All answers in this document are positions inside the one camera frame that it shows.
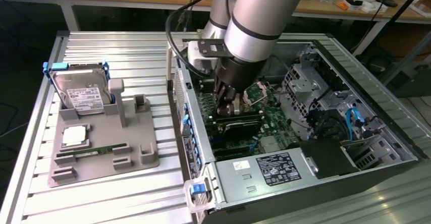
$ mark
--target power supply label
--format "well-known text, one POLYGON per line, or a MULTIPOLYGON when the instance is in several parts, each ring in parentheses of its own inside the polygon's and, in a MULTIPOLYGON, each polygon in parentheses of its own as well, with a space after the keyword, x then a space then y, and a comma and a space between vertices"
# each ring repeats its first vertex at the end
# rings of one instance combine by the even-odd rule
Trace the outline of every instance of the power supply label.
POLYGON ((67 93, 76 111, 103 108, 103 101, 97 87, 68 89, 67 93))
POLYGON ((256 158, 256 161, 268 186, 275 186, 302 179, 287 152, 267 157, 259 157, 256 158))

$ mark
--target metal grid surface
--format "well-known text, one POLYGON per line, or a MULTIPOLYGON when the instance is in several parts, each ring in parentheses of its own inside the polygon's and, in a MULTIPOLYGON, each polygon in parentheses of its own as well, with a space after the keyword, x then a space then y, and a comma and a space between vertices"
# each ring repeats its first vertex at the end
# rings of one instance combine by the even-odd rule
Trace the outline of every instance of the metal grid surface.
MULTIPOLYGON (((196 33, 175 35, 195 38, 196 33)), ((348 54, 323 34, 287 34, 282 39, 318 39, 408 136, 431 154, 430 131, 348 54)), ((76 32, 56 40, 49 62, 109 62, 111 77, 123 78, 124 98, 151 100, 160 166, 48 188, 59 98, 44 80, 13 172, 0 223, 191 223, 166 88, 163 32, 76 32)), ((366 192, 260 223, 431 223, 431 164, 422 163, 366 192)))

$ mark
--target orange object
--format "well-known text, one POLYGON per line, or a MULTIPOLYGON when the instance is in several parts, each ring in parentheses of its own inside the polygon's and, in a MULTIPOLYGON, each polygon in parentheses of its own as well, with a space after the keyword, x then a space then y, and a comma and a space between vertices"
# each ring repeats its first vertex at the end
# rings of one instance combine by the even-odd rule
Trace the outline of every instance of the orange object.
POLYGON ((343 1, 338 2, 336 3, 336 6, 340 7, 342 10, 346 10, 347 11, 347 9, 348 9, 348 5, 343 1))

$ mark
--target hard drive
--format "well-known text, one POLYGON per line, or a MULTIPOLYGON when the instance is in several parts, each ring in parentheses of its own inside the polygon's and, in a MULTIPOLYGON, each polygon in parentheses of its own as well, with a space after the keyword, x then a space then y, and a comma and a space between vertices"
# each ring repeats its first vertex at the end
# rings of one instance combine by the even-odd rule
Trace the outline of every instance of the hard drive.
POLYGON ((112 104, 107 63, 53 63, 49 70, 44 67, 44 71, 59 93, 63 108, 75 108, 79 115, 104 112, 103 105, 112 104))

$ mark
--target motherboard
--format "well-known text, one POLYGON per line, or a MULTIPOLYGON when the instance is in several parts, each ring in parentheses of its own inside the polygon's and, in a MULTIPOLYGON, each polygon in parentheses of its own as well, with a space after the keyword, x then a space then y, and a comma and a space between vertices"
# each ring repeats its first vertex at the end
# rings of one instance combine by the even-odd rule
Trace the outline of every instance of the motherboard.
POLYGON ((218 161, 288 149, 299 141, 279 107, 276 89, 263 81, 248 87, 238 116, 218 115, 214 83, 200 82, 198 102, 218 161))

